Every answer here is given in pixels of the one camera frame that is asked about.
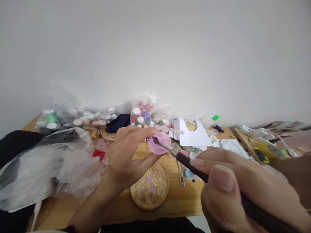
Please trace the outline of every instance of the screwdriver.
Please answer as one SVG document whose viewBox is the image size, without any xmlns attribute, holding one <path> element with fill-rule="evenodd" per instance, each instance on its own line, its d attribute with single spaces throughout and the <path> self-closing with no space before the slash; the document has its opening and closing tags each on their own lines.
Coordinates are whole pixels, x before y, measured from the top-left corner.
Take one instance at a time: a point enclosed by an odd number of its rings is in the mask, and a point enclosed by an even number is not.
<svg viewBox="0 0 311 233">
<path fill-rule="evenodd" d="M 254 143 L 250 140 L 250 138 L 247 138 L 247 140 L 252 144 L 252 147 L 254 151 L 256 152 L 257 156 L 259 157 L 259 159 L 263 163 L 268 164 L 269 163 L 268 158 L 258 149 L 258 147 L 255 147 Z"/>
</svg>

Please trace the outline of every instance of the left hand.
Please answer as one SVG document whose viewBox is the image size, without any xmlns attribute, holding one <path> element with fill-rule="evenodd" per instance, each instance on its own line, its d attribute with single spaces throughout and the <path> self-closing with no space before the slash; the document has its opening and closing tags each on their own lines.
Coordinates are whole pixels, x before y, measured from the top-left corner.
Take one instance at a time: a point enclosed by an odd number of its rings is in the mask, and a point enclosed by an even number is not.
<svg viewBox="0 0 311 233">
<path fill-rule="evenodd" d="M 107 152 L 108 167 L 103 173 L 109 180 L 110 187 L 120 194 L 135 184 L 147 170 L 162 156 L 150 153 L 144 159 L 134 159 L 138 144 L 150 138 L 159 130 L 138 126 L 122 127 L 116 134 L 116 140 Z"/>
</svg>

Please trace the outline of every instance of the paintbrush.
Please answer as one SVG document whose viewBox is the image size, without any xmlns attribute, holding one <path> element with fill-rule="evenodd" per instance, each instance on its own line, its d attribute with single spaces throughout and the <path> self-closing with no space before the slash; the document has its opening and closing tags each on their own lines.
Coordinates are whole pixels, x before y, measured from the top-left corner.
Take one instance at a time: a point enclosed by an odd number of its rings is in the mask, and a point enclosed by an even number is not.
<svg viewBox="0 0 311 233">
<path fill-rule="evenodd" d="M 208 175 L 200 172 L 195 167 L 190 165 L 190 159 L 185 156 L 184 154 L 178 152 L 178 150 L 168 148 L 162 145 L 159 142 L 157 137 L 152 137 L 153 142 L 163 148 L 169 150 L 171 154 L 180 161 L 183 165 L 185 165 L 190 171 L 204 180 L 206 183 L 208 182 Z M 299 231 L 293 228 L 291 225 L 281 221 L 280 219 L 276 218 L 275 216 L 269 214 L 265 210 L 261 209 L 255 203 L 253 203 L 244 193 L 241 192 L 241 199 L 242 199 L 242 206 L 244 208 L 245 213 L 251 217 L 254 221 L 256 221 L 259 225 L 265 228 L 268 232 L 273 233 L 299 233 Z"/>
</svg>

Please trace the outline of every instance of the right hand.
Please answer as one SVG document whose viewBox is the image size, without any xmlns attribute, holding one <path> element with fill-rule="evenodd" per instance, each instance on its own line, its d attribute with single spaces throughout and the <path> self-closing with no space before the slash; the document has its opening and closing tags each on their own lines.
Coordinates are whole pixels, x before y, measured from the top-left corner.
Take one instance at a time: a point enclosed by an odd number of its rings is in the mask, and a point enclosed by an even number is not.
<svg viewBox="0 0 311 233">
<path fill-rule="evenodd" d="M 241 191 L 280 220 L 301 232 L 311 232 L 311 216 L 300 204 L 298 193 L 260 164 L 222 148 L 208 149 L 190 164 L 209 175 L 201 205 L 211 230 L 266 232 L 245 214 Z"/>
</svg>

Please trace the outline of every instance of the white wall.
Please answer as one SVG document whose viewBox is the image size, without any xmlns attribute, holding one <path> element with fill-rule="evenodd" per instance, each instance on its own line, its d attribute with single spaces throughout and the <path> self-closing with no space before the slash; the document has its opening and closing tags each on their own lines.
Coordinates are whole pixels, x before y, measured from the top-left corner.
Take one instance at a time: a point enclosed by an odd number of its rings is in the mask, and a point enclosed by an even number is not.
<svg viewBox="0 0 311 233">
<path fill-rule="evenodd" d="M 175 117 L 311 123 L 308 0 L 0 2 L 0 136 L 61 82 L 87 107 L 150 93 Z"/>
</svg>

